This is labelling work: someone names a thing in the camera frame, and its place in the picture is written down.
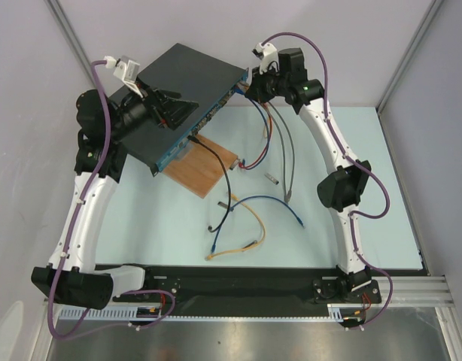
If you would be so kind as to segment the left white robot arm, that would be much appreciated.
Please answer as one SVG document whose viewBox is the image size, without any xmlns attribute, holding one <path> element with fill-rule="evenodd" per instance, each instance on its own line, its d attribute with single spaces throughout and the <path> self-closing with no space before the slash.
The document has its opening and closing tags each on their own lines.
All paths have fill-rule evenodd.
<svg viewBox="0 0 462 361">
<path fill-rule="evenodd" d="M 180 93 L 144 84 L 120 103 L 97 89 L 79 95 L 72 204 L 47 265 L 34 267 L 31 274 L 31 282 L 49 302 L 101 310 L 128 291 L 140 301 L 153 297 L 156 283 L 139 266 L 96 271 L 97 241 L 126 161 L 125 139 L 149 125 L 176 130 L 198 107 Z"/>
</svg>

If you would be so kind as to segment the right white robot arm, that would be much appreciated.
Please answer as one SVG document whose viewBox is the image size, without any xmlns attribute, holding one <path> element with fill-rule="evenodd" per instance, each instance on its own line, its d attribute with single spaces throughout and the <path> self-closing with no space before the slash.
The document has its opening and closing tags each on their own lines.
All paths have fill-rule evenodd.
<svg viewBox="0 0 462 361">
<path fill-rule="evenodd" d="M 341 132 L 334 128 L 323 85 L 308 78 L 301 49 L 277 50 L 267 43 L 258 44 L 253 53 L 260 64 L 252 71 L 246 97 L 261 103 L 284 98 L 307 125 L 324 158 L 327 176 L 318 184 L 317 193 L 330 212 L 336 233 L 340 270 L 336 292 L 343 301 L 354 302 L 371 282 L 369 267 L 357 255 L 360 234 L 351 215 L 358 209 L 370 164 L 347 150 Z"/>
</svg>

